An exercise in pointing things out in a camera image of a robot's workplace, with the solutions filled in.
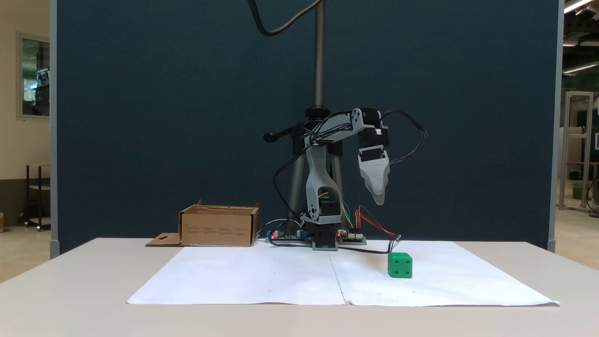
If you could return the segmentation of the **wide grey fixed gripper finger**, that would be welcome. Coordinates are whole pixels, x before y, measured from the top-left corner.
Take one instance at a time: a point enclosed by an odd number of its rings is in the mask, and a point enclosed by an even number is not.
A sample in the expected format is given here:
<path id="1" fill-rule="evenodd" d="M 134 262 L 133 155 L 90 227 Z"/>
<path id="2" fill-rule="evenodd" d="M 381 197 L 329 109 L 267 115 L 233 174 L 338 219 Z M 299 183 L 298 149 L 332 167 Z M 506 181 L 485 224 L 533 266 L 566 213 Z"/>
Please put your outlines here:
<path id="1" fill-rule="evenodd" d="M 377 205 L 383 205 L 388 184 L 390 164 L 388 158 L 364 161 L 358 160 L 359 171 L 366 188 Z"/>

